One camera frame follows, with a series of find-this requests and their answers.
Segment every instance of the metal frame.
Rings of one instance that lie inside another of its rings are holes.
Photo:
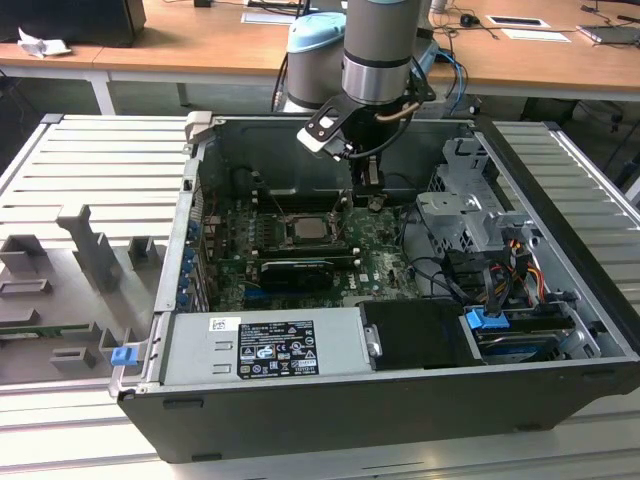
[[[163,71],[133,71],[107,69],[72,69],[48,68],[41,66],[0,65],[0,68],[10,77],[25,78],[56,78],[63,80],[86,80],[91,83],[96,101],[103,115],[115,115],[117,105],[114,104],[110,82],[160,82],[175,83],[180,105],[188,104],[186,91],[182,92],[180,84],[206,85],[273,85],[273,75],[227,75],[216,73],[196,72],[163,72]],[[623,102],[640,102],[640,92],[623,92],[616,90],[578,90],[562,88],[545,88],[535,86],[506,86],[506,85],[474,85],[471,83],[467,93],[476,95],[497,95],[512,97],[566,98],[580,100],[611,100]]]
[[[117,106],[109,90],[110,82],[159,82],[175,83],[180,105],[188,106],[189,99],[185,85],[273,85],[272,75],[225,75],[215,73],[190,72],[151,72],[101,69],[48,68],[41,66],[26,67],[0,65],[0,69],[9,77],[55,78],[61,80],[86,80],[91,84],[93,93],[103,115],[115,115]]]

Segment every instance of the blue clip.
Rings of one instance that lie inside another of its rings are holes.
[[[114,367],[133,366],[138,364],[138,347],[118,347],[111,354],[111,365]]]
[[[484,314],[484,309],[473,308],[465,316],[472,330],[477,328],[509,328],[511,326],[504,312],[497,317],[488,317]]]

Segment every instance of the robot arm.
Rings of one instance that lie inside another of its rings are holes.
[[[330,59],[340,58],[341,54],[339,93],[317,109],[298,133],[298,139],[314,153],[325,150],[336,160],[349,160],[354,187],[368,190],[364,193],[384,186],[378,170],[382,152],[408,127],[420,104],[435,98],[414,58],[419,20],[426,20],[424,12],[430,3],[350,0],[344,50],[340,52],[341,45],[334,44],[322,51],[322,57],[316,54],[316,73],[311,75],[302,74],[296,69],[297,59],[291,59],[289,99],[307,108],[318,108],[325,100],[322,95],[336,88],[331,80],[327,83],[323,78],[335,78],[335,74],[330,75]],[[314,20],[303,17],[299,22]]]

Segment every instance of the power supply label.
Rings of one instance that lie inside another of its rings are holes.
[[[318,375],[313,321],[241,323],[238,376],[252,378]]]

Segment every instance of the wooden desk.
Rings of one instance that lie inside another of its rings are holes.
[[[485,15],[540,18],[553,30],[574,30],[577,25],[604,25],[604,20],[580,10],[587,0],[458,0],[460,8],[473,9],[482,24],[495,27]],[[632,5],[600,2],[600,13],[614,23],[616,16],[640,16]],[[459,27],[460,12],[432,15],[434,26]],[[458,60],[469,71],[470,92],[541,97],[605,98],[615,93],[640,99],[640,50],[633,47],[593,46],[581,32],[564,33],[571,43],[511,40],[500,30],[460,33],[453,39]],[[442,33],[438,43],[449,48]]]
[[[288,26],[241,23],[238,5],[194,8],[192,1],[145,0],[147,23],[134,48],[104,48],[94,67],[275,76],[287,46]]]
[[[553,29],[603,24],[580,11],[588,0],[457,0],[490,26],[487,14],[539,17]],[[240,23],[241,5],[194,8],[190,0],[145,0],[147,23],[133,48],[74,46],[67,57],[38,60],[15,45],[0,44],[0,68],[12,76],[75,78],[91,82],[100,110],[114,114],[110,81],[185,84],[271,85],[285,52],[288,27]],[[618,14],[638,17],[631,5],[600,3],[601,13],[616,22]],[[432,15],[432,23],[459,27],[459,12]],[[593,47],[585,35],[565,33],[571,43],[511,40],[500,30],[494,40],[483,30],[460,29],[454,38],[458,59],[469,71],[468,93],[553,98],[640,101],[640,51],[632,47]],[[436,38],[448,48],[442,33]],[[448,65],[435,65],[430,82],[452,81]]]

